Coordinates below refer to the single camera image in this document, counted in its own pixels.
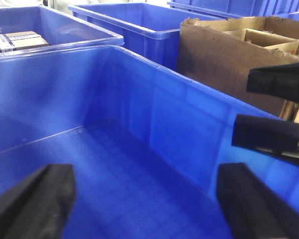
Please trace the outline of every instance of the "cardboard flap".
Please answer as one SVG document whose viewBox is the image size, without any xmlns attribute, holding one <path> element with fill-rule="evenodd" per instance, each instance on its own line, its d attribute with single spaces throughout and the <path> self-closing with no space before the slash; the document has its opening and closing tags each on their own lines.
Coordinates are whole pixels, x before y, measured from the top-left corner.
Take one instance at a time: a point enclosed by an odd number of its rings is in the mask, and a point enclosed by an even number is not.
<svg viewBox="0 0 299 239">
<path fill-rule="evenodd" d="M 198 19 L 186 19 L 184 24 L 210 27 L 217 31 L 233 31 L 244 28 L 263 30 L 266 23 L 266 17 L 244 17 L 239 19 L 229 18 L 217 21 L 200 21 Z"/>
<path fill-rule="evenodd" d="M 233 31 L 223 31 L 223 33 L 238 38 L 241 41 L 244 41 L 246 37 L 246 28 Z"/>
</svg>

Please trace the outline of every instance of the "blue plastic bin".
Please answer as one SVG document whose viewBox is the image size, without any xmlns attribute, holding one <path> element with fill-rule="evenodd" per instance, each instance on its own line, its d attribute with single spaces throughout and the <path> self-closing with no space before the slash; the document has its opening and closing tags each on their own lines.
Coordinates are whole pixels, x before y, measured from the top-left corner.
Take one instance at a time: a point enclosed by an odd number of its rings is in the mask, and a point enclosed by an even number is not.
<svg viewBox="0 0 299 239">
<path fill-rule="evenodd" d="M 230 239 L 219 163 L 246 162 L 299 212 L 299 168 L 231 146 L 236 114 L 273 118 L 117 46 L 0 58 L 0 193 L 72 163 L 65 239 Z"/>
<path fill-rule="evenodd" d="M 197 6 L 191 6 L 191 5 L 184 5 L 180 3 L 175 3 L 175 2 L 168 2 L 171 7 L 176 7 L 181 10 L 187 10 L 190 12 L 196 12 L 204 15 L 211 15 L 211 16 L 216 16 L 216 17 L 221 17 L 221 18 L 241 18 L 244 17 L 243 15 L 237 15 L 237 14 L 232 14 L 228 12 L 223 12 L 223 11 L 217 11 L 213 9 L 207 9 L 207 8 L 202 8 L 202 7 L 197 7 Z M 275 16 L 278 17 L 283 17 L 283 18 L 290 18 L 293 20 L 299 21 L 299 10 L 291 13 L 279 13 L 279 14 L 274 14 Z"/>
<path fill-rule="evenodd" d="M 176 68 L 180 23 L 219 18 L 147 3 L 69 6 L 73 15 L 124 36 L 124 47 L 170 69 Z"/>
<path fill-rule="evenodd" d="M 42 35 L 50 46 L 0 53 L 1 55 L 100 44 L 124 44 L 123 37 L 114 32 L 48 7 L 0 8 L 0 34 L 20 31 L 35 31 Z"/>
<path fill-rule="evenodd" d="M 211 9 L 240 16 L 269 16 L 299 10 L 299 0 L 171 0 L 168 4 L 200 12 Z"/>
</svg>

